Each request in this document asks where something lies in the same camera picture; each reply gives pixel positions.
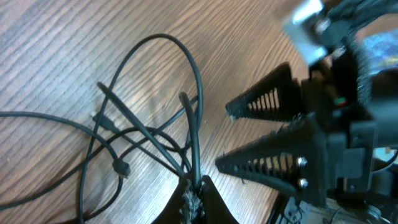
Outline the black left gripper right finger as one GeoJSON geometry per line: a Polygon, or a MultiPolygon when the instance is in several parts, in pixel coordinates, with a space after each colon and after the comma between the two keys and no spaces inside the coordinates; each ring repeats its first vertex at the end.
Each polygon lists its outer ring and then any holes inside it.
{"type": "Polygon", "coordinates": [[[200,199],[202,207],[199,223],[238,224],[238,221],[227,208],[210,176],[204,175],[201,178],[201,183],[200,199]]]}

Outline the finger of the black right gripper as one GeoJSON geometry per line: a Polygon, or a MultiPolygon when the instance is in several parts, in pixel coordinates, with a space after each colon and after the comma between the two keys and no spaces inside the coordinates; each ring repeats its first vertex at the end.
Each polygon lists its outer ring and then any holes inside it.
{"type": "Polygon", "coordinates": [[[326,204],[326,136],[310,114],[216,159],[220,173],[251,180],[304,200],[326,204]]]}
{"type": "Polygon", "coordinates": [[[284,62],[226,104],[232,119],[291,121],[304,114],[301,89],[292,78],[289,63],[284,62]]]}

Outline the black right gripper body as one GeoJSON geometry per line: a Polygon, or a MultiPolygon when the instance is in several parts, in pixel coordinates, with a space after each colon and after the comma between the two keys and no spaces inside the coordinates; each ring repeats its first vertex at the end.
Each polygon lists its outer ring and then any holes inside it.
{"type": "Polygon", "coordinates": [[[397,148],[397,70],[366,77],[371,87],[364,103],[356,80],[359,68],[347,60],[319,61],[302,82],[310,113],[309,185],[302,200],[325,205],[331,197],[352,205],[397,205],[397,165],[374,158],[378,147],[397,148]]]}

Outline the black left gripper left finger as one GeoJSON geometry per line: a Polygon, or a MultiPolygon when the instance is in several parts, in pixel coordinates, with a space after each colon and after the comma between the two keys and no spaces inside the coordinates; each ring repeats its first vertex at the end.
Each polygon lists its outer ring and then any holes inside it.
{"type": "Polygon", "coordinates": [[[153,224],[192,224],[195,222],[195,193],[192,176],[185,174],[153,224]]]}

